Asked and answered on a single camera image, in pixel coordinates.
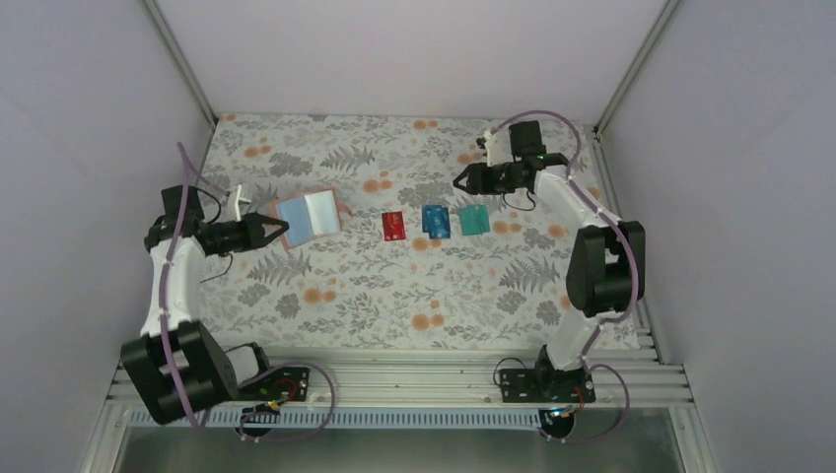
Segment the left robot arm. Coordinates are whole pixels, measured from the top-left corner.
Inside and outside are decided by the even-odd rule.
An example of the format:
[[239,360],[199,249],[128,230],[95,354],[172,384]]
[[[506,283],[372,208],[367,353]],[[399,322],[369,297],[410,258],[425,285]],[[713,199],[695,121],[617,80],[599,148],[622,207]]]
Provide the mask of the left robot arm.
[[287,222],[259,213],[208,221],[192,185],[163,190],[164,213],[144,245],[153,262],[150,307],[138,338],[121,346],[120,363],[152,419],[167,425],[238,398],[266,396],[274,371],[254,342],[224,349],[201,321],[203,272],[210,256],[261,249]]

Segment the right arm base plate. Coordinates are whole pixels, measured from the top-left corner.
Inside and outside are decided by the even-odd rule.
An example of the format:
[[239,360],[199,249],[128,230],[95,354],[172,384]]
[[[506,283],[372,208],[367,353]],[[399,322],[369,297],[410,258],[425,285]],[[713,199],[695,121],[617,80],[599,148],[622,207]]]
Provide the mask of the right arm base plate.
[[537,373],[534,369],[499,370],[504,403],[594,403],[592,376],[583,370]]

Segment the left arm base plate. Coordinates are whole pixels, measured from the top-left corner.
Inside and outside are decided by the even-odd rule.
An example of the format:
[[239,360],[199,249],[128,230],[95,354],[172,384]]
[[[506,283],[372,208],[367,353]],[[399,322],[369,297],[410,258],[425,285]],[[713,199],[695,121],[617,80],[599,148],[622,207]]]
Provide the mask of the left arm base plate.
[[232,400],[242,402],[305,401],[310,374],[309,368],[284,368],[240,388]]

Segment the red credit card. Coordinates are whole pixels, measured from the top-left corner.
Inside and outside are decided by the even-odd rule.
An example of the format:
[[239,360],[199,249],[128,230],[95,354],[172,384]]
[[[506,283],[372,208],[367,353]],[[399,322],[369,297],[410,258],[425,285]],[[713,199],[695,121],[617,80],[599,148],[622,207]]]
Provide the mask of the red credit card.
[[403,215],[400,211],[382,213],[383,240],[406,240]]

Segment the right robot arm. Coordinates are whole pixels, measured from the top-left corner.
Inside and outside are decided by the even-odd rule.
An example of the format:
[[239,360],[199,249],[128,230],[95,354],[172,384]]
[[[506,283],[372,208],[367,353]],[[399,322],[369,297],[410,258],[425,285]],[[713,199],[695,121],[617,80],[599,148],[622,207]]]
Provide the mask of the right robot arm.
[[518,189],[577,227],[566,274],[566,292],[576,312],[565,316],[556,336],[541,349],[533,368],[536,393],[557,401],[572,387],[572,376],[588,373],[588,352],[606,324],[628,318],[644,291],[645,230],[607,210],[574,176],[578,154],[547,151],[538,121],[507,127],[510,151],[496,129],[477,138],[485,160],[467,166],[454,180],[470,195],[504,195]]

